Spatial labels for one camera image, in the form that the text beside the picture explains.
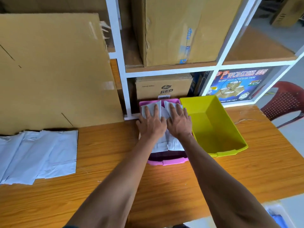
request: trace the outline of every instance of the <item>poster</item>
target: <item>poster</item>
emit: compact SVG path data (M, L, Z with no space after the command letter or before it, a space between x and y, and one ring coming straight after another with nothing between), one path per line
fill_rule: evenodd
M216 95L220 102L248 100L270 70L271 67L220 70L207 95Z

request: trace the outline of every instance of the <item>left hand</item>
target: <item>left hand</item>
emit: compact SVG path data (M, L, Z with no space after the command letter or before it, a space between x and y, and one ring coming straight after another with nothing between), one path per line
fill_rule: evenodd
M156 104L154 106L153 117L150 115L149 108L146 106L145 115L146 118L143 118L143 116L140 114L139 121L136 121L136 125L141 136L155 138L157 140L160 139L167 129L167 122L164 117L161 117L161 119L159 119L158 106Z

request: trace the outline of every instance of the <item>hand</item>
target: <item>hand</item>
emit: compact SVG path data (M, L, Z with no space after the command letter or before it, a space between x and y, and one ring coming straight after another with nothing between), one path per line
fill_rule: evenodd
M167 119L167 127L174 137L180 138L192 135L191 116L188 116L187 109L182 110L180 104L176 105L176 109L170 104L171 117Z
M143 118L140 114L139 121L136 121L140 134L149 138L160 139L167 129L167 123L164 117L161 117L159 120L158 106L156 104L154 106L153 117L150 115L149 108L146 106L145 115L146 118Z

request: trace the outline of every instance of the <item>white shelf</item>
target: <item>white shelf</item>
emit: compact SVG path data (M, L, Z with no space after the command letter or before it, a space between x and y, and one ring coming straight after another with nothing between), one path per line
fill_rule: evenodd
M144 68L143 66L140 66L140 58L137 58L137 63L139 65L135 68L127 68L126 71L126 64L123 55L122 36L120 32L121 23L119 21L118 16L118 13L120 12L118 3L116 0L106 0L115 47L115 52L109 53L109 56L111 59L117 59L127 110L125 120L135 119L138 117L138 114L131 113L127 78L176 73L191 73L200 71L213 71L212 74L209 75L200 93L200 96L204 96L209 90L211 83L219 70L265 66L282 66L279 72L272 77L272 79L261 89L261 91L259 91L259 93L252 100L227 102L223 103L223 106L232 107L255 104L258 99L260 99L260 97L264 93L266 93L304 55L304 46L295 54L298 57L296 58L291 51L288 51L286 48L283 48L283 46L278 43L275 44L267 37L260 35L259 32L256 32L250 27L248 27L249 22L251 21L260 2L261 0L243 0L239 7L238 13L236 14L236 17L227 33L225 41L219 52L217 61ZM254 56L255 53L258 52L258 46L253 45L252 47L250 47L250 44L252 43L246 43L246 40L249 42L255 40L255 43L257 45L266 48L266 52L263 53L263 51L261 51L261 53L263 53L262 58ZM234 43L243 43L247 46L245 50L250 50L250 52L246 54L246 52L244 51L243 53L242 48L244 46L237 48L236 46L234 46Z

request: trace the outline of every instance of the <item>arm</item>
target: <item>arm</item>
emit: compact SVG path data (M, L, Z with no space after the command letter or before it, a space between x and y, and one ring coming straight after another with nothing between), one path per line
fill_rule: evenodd
M145 108L136 122L141 138L138 143L104 181L89 195L67 225L78 228L124 227L150 153L167 129L166 120L158 118L155 105L154 117Z
M257 199L200 147L186 108L170 109L168 130L184 147L216 226L279 228Z

